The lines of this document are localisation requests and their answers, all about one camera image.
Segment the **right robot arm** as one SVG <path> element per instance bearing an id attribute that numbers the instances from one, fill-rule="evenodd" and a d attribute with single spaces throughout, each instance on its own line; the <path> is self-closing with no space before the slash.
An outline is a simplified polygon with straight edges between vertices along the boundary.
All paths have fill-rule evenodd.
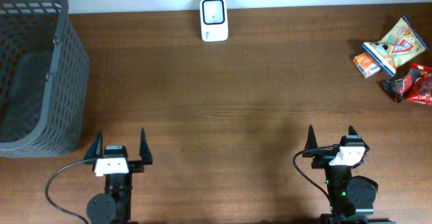
<path id="1" fill-rule="evenodd" d="M 370 148 L 353 126 L 341 137 L 338 144 L 318 146 L 313 126 L 308 127 L 308 136 L 304 150 L 293 157 L 293 166 L 301 176 L 324 193 L 329 202 L 330 213 L 322 214 L 318 222 L 335 223 L 391 223 L 389 219 L 372 219 L 373 203 L 376 199 L 379 184 L 365 176 L 352 175 L 352 170 L 360 166 Z M 312 169 L 325 172 L 323 189 L 296 164 L 298 157 L 311 158 Z"/>

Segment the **black and red snack packet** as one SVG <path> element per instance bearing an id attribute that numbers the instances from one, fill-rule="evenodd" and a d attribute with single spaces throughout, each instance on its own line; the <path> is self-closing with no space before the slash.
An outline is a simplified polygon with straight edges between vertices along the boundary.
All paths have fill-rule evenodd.
<path id="1" fill-rule="evenodd" d="M 383 89 L 389 97 L 399 103 L 404 99 L 414 83 L 421 77 L 428 75 L 429 72 L 420 69 L 410 69 L 402 78 L 397 80 L 386 80 L 383 82 Z"/>

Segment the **small orange tissue pack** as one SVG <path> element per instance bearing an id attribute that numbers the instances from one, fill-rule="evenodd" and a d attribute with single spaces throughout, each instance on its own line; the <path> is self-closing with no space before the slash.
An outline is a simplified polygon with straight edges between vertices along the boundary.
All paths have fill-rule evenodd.
<path id="1" fill-rule="evenodd" d="M 352 62 L 364 78 L 373 76 L 381 71 L 377 62 L 368 53 L 361 53 L 360 55 L 355 56 Z"/>

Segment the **beige snack bag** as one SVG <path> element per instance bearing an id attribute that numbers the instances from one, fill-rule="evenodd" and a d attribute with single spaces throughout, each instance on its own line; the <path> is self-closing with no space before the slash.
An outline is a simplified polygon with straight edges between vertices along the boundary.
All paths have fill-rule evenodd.
<path id="1" fill-rule="evenodd" d="M 389 77 L 394 77 L 400 66 L 429 48 L 406 16 L 400 18 L 381 40 L 364 42 L 362 47 Z"/>

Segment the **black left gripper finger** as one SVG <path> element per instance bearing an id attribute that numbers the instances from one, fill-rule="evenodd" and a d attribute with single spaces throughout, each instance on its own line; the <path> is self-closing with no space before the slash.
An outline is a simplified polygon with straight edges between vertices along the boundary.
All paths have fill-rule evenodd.
<path id="1" fill-rule="evenodd" d="M 140 152 L 139 152 L 141 162 L 143 165 L 152 165 L 153 156 L 151 154 L 149 145 L 146 141 L 146 134 L 144 128 L 141 129 L 140 133 Z"/>
<path id="2" fill-rule="evenodd" d="M 102 156 L 102 145 L 103 145 L 103 135 L 102 132 L 98 132 L 94 142 L 91 144 L 90 148 L 86 151 L 84 155 L 84 160 L 97 159 Z"/>

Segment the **red candy bag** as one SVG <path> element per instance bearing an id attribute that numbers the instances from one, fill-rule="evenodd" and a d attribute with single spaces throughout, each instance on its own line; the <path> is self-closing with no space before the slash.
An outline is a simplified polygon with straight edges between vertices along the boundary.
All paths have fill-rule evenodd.
<path id="1" fill-rule="evenodd" d="M 413 63 L 410 68 L 419 69 L 421 77 L 414 82 L 406 100 L 431 105 L 431 68 L 416 63 Z"/>

